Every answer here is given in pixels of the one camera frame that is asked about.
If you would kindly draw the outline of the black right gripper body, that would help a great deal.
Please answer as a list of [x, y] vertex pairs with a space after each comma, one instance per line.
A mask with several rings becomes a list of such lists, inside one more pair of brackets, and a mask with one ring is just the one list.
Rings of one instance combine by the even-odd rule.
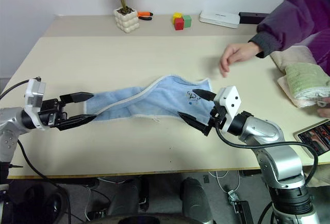
[[226, 121], [226, 107], [221, 105], [218, 101], [214, 101], [214, 107], [210, 111], [210, 119], [208, 125], [215, 127], [219, 125], [219, 129], [222, 129]]

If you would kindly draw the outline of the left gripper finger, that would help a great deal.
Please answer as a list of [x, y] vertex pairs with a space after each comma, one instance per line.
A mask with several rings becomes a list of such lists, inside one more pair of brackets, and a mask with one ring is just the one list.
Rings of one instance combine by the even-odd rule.
[[66, 95], [61, 95], [60, 100], [64, 104], [70, 104], [70, 103], [79, 103], [84, 102], [90, 98], [92, 98], [94, 94], [88, 93], [88, 92], [77, 92], [77, 93], [71, 93]]
[[60, 131], [76, 128], [93, 121], [97, 115], [81, 114], [60, 120], [55, 127]]

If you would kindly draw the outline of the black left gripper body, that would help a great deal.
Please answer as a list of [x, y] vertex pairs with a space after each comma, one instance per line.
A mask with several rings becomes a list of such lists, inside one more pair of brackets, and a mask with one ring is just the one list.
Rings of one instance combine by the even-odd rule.
[[67, 120], [67, 113], [63, 110], [66, 103], [58, 99], [50, 99], [42, 102], [39, 118], [43, 125], [50, 128], [68, 129], [64, 123]]

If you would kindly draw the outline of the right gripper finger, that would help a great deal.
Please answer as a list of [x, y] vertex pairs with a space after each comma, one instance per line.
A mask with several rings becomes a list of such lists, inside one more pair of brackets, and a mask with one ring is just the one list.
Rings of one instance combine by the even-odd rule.
[[198, 131], [200, 131], [205, 136], [209, 135], [209, 132], [210, 132], [210, 126], [209, 125], [205, 125], [205, 124], [199, 122], [194, 116], [191, 116], [187, 113], [178, 112], [177, 114], [189, 126], [197, 129]]
[[216, 97], [216, 94], [211, 91], [202, 90], [202, 89], [194, 89], [192, 91], [193, 91], [193, 93], [198, 95], [200, 98], [207, 100], [207, 101], [213, 101], [214, 98]]

